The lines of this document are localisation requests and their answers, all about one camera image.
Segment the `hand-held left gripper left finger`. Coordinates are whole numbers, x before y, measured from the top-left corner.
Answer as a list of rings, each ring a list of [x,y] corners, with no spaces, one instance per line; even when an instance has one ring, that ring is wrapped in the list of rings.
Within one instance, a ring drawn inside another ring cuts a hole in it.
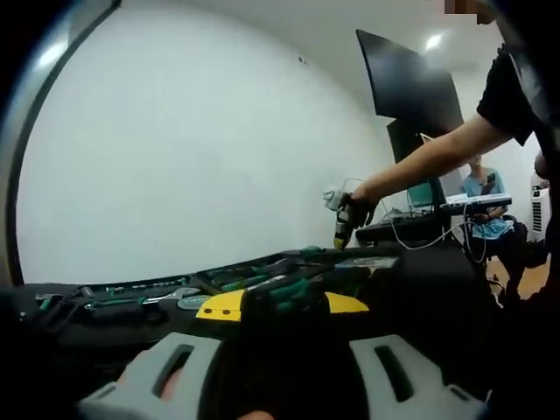
[[[83,419],[199,419],[221,341],[172,332],[151,349],[151,385],[115,381],[78,403]]]

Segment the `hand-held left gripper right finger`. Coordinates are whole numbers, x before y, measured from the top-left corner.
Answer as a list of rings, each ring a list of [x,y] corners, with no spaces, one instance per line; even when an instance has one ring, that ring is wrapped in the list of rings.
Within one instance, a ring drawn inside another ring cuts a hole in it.
[[[305,297],[308,419],[479,419],[485,404],[446,385],[441,369],[397,335],[347,340],[333,316],[368,308],[329,292]]]

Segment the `person's left hand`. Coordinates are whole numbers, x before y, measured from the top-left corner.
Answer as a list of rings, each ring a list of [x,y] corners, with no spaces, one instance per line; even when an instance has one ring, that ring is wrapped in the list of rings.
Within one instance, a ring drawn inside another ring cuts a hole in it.
[[[124,369],[116,383],[121,385],[140,384],[141,386],[151,385],[152,373],[152,354],[151,350],[140,352]]]

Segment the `person's right hand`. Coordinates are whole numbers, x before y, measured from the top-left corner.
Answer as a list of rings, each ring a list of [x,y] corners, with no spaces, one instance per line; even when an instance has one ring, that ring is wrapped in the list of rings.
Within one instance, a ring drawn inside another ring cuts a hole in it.
[[[378,194],[362,187],[357,188],[350,195],[348,199],[349,218],[353,229],[363,228],[372,222],[375,209],[381,199]]]

